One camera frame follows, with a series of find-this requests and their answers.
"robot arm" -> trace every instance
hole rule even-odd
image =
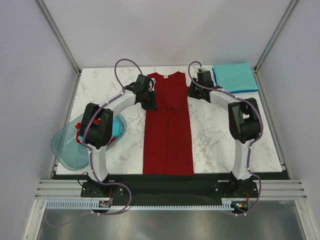
[[[195,78],[194,80],[200,85],[213,89],[221,89],[220,86],[214,86],[210,71],[200,68],[197,77],[198,80]],[[229,130],[235,140],[234,166],[231,178],[237,182],[249,179],[252,176],[247,169],[249,144],[260,133],[258,118],[251,107],[227,94],[200,88],[193,82],[191,82],[187,95],[195,99],[204,99],[209,103],[222,107],[228,112]],[[257,101],[254,98],[246,100],[259,111]]]
[[[153,86],[149,77],[139,74],[136,82],[125,86],[124,92],[120,93],[121,96],[112,101],[107,108],[102,109],[90,126],[85,143],[92,149],[92,164],[101,181],[108,176],[106,150],[112,137],[113,119],[123,110],[137,103],[141,103],[141,107],[145,110],[157,110],[156,95],[152,89],[149,90],[150,83]],[[89,121],[98,109],[99,105],[92,102],[86,106],[79,130],[82,137]]]

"blue cloth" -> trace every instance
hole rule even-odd
[[[113,119],[113,123],[112,123],[112,136],[111,139],[114,137],[119,137],[123,132],[122,126],[118,120],[118,118],[114,118]],[[82,136],[78,137],[79,141],[82,143]]]
[[[229,93],[250,93],[259,90],[248,62],[214,65],[214,81]]]

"red dress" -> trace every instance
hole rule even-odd
[[[194,174],[186,76],[183,72],[155,79],[158,111],[145,117],[143,174],[190,176]]]

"table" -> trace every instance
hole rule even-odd
[[[197,67],[191,68],[191,75],[197,76]],[[203,66],[211,71],[212,65]],[[170,75],[185,73],[186,84],[190,85],[187,66],[141,67],[144,75],[157,72]],[[123,85],[136,81],[139,71],[135,67],[119,67],[118,76]],[[88,103],[106,102],[121,90],[114,68],[85,68],[82,71],[76,92],[70,122],[84,113]],[[282,168],[268,127],[265,113],[257,92],[240,93],[237,96],[257,100],[264,132],[261,139],[253,145],[250,167],[254,172],[281,172]],[[190,126],[192,136],[192,156],[194,173],[228,173],[234,166],[235,141],[229,132],[228,113],[221,107],[188,97]],[[142,174],[143,149],[146,112],[138,103],[121,112],[127,123],[122,139],[111,147],[106,154],[106,164],[110,174]],[[88,172],[89,166],[70,171],[58,164],[56,174],[78,175]]]

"clear plastic container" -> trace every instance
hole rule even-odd
[[[89,164],[88,150],[76,140],[78,131],[76,125],[81,122],[82,117],[83,114],[58,131],[51,141],[51,149],[55,157],[66,169],[71,171],[83,169]],[[118,142],[127,130],[127,123],[120,114],[115,119],[120,123],[122,133],[115,137],[115,140],[106,147],[106,150]]]

